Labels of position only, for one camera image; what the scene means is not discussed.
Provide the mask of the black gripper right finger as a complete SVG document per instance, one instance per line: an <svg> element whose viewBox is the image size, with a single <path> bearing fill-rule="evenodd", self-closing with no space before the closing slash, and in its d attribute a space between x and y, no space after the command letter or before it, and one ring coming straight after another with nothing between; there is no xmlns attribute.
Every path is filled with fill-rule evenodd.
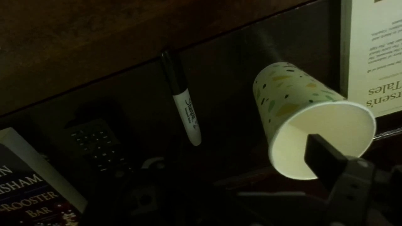
<svg viewBox="0 0 402 226"><path fill-rule="evenodd" d="M369 226L374 210L392 226L402 226L402 171L378 170L370 161L349 157L319 135L309 135L304 162L330 191L323 223Z"/></svg>

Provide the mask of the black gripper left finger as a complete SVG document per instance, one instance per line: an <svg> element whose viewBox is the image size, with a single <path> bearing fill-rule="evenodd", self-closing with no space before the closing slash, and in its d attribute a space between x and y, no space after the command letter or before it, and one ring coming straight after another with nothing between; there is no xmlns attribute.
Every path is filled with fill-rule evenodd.
<svg viewBox="0 0 402 226"><path fill-rule="evenodd" d="M231 226L234 199L164 160L129 171L110 169L83 216L83 226Z"/></svg>

